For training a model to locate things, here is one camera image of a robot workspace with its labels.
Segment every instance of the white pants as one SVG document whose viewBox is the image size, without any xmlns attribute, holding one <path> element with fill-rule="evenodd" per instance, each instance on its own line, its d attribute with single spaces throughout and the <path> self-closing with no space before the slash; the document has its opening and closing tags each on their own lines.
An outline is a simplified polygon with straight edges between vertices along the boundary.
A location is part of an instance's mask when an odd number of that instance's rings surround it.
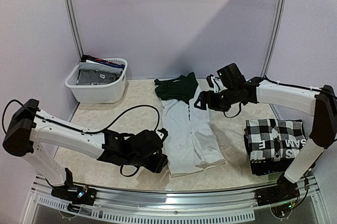
<svg viewBox="0 0 337 224">
<path fill-rule="evenodd" d="M 168 131 L 164 146 L 172 177 L 192 174 L 225 163 L 209 125 L 208 110 L 194 107 L 200 92 L 198 87 L 190 105 L 176 99 L 162 100 L 163 127 Z"/>
</svg>

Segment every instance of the robotic arm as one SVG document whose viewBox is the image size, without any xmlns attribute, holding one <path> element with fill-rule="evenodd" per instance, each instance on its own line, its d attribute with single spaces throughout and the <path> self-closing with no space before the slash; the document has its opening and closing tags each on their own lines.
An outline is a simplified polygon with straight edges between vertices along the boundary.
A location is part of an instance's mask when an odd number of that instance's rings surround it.
<svg viewBox="0 0 337 224">
<path fill-rule="evenodd" d="M 137 135 L 108 129 L 94 132 L 54 118 L 39 109 L 37 100 L 30 99 L 12 116 L 3 147 L 9 154 L 22 157 L 35 167 L 52 186 L 52 196 L 73 204 L 93 205 L 96 190 L 74 185 L 72 173 L 58 165 L 42 142 L 118 165 L 121 173 L 124 165 L 133 165 L 136 171 L 144 166 L 153 173 L 160 173 L 167 164 L 167 156 L 162 154 L 166 137 L 165 129 L 144 130 Z"/>
<path fill-rule="evenodd" d="M 291 199 L 299 195 L 297 181 L 315 163 L 325 149 L 335 140 L 337 133 L 337 102 L 333 88 L 303 88 L 300 86 L 280 84 L 254 77 L 246 80 L 236 64 L 230 64 L 217 71 L 219 78 L 207 77 L 209 86 L 214 91 L 200 93 L 195 107 L 226 112 L 231 105 L 241 102 L 275 104 L 302 111 L 314 117 L 309 139 L 289 168 L 277 181 L 277 186 L 269 193 L 257 190 L 255 197 L 259 205 Z"/>
</svg>

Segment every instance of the stack of clothes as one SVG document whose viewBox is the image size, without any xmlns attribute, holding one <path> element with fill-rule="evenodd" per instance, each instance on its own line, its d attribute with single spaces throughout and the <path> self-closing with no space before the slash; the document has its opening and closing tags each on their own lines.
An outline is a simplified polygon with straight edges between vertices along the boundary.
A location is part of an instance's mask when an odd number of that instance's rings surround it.
<svg viewBox="0 0 337 224">
<path fill-rule="evenodd" d="M 83 55 L 78 66 L 77 85 L 106 85 L 115 82 L 121 76 L 125 65 Z"/>
<path fill-rule="evenodd" d="M 246 120 L 244 142 L 252 173 L 285 171 L 306 144 L 301 120 Z"/>
<path fill-rule="evenodd" d="M 208 110 L 194 107 L 201 89 L 194 73 L 176 79 L 154 81 L 160 98 L 163 127 L 168 131 L 164 142 L 172 177 L 192 174 L 225 163 L 210 128 Z"/>
</svg>

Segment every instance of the vertical metal post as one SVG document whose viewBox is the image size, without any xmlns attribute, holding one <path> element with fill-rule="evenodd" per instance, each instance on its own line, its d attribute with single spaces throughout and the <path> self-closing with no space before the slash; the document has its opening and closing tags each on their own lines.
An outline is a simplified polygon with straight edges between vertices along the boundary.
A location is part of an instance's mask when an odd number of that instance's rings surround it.
<svg viewBox="0 0 337 224">
<path fill-rule="evenodd" d="M 273 32 L 272 32 L 272 36 L 269 42 L 269 46 L 268 46 L 268 50 L 267 50 L 267 54 L 265 57 L 265 61 L 261 70 L 261 77 L 263 77 L 264 75 L 267 74 L 268 68 L 269 68 L 269 64 L 273 55 L 273 51 L 274 51 L 274 47 L 276 44 L 276 38 L 277 38 L 277 34 L 279 32 L 280 29 L 280 23 L 281 23 L 281 17 L 282 17 L 282 13 L 283 13 L 283 9 L 284 9 L 284 2 L 285 0 L 278 0 L 277 1 L 277 7 L 276 7 L 276 13 L 275 13 L 275 19 L 274 19 L 274 25 L 273 25 Z"/>
<path fill-rule="evenodd" d="M 72 0 L 64 0 L 64 1 L 65 1 L 67 13 L 68 13 L 69 23 L 70 23 L 70 27 L 72 30 L 76 51 L 77 51 L 78 57 L 81 59 L 81 56 L 83 55 L 83 48 L 82 48 L 82 44 L 80 40 L 80 35 L 78 34 L 78 28 L 76 24 L 75 15 L 74 15 L 73 3 L 72 3 Z"/>
</svg>

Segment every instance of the folded plaid clothing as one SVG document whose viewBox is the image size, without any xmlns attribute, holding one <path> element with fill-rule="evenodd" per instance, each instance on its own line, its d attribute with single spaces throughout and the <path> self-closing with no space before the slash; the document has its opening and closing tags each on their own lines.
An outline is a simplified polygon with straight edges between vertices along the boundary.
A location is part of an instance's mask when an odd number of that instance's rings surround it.
<svg viewBox="0 0 337 224">
<path fill-rule="evenodd" d="M 246 120 L 244 141 L 252 171 L 257 175 L 285 170 L 306 143 L 301 120 L 276 119 Z M 268 165 L 257 171 L 256 163 Z"/>
</svg>

